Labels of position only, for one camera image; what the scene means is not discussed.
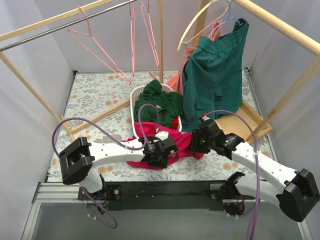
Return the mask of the magenta t shirt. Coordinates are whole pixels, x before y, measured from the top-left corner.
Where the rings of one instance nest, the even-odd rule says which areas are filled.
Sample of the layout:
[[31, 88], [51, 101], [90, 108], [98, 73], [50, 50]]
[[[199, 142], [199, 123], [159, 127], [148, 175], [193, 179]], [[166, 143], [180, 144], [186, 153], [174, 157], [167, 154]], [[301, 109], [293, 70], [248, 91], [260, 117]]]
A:
[[[155, 136], [157, 124], [154, 122], [142, 122], [142, 128], [147, 137]], [[168, 166], [177, 162], [180, 158], [184, 157], [194, 157], [195, 159], [201, 159], [204, 154], [199, 152], [192, 152], [188, 150], [189, 143], [192, 139], [192, 134], [190, 132], [181, 133], [178, 130], [173, 130], [162, 125], [159, 126], [160, 131], [168, 132], [168, 136], [173, 138], [178, 151], [175, 154], [171, 154], [168, 157]], [[151, 170], [160, 170], [165, 167], [149, 166], [146, 161], [134, 162], [127, 161], [128, 165], [135, 168], [151, 169]]]

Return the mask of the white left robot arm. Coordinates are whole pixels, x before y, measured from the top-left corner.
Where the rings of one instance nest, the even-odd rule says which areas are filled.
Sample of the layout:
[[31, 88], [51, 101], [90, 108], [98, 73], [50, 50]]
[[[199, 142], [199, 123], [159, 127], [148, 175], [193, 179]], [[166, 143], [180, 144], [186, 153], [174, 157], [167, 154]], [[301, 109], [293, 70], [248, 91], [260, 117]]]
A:
[[147, 140], [134, 139], [125, 142], [124, 147], [117, 143], [88, 142], [87, 138], [80, 137], [62, 150], [58, 157], [63, 184], [79, 184], [95, 200], [101, 200], [107, 191], [96, 168], [120, 162], [145, 162], [151, 167], [166, 168], [169, 155], [177, 151], [171, 137], [164, 139], [150, 136]]

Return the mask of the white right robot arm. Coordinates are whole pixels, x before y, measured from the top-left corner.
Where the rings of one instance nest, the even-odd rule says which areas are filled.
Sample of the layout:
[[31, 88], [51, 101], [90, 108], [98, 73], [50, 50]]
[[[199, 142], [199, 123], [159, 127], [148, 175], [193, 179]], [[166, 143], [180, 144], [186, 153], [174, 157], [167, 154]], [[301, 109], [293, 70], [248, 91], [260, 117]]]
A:
[[296, 222], [302, 222], [320, 201], [317, 183], [309, 170], [297, 171], [256, 152], [240, 136], [225, 134], [212, 119], [202, 121], [192, 131], [188, 148], [203, 154], [215, 151], [255, 171], [252, 176], [239, 171], [233, 173], [211, 191], [215, 199], [237, 199], [241, 195], [259, 198], [278, 206]]

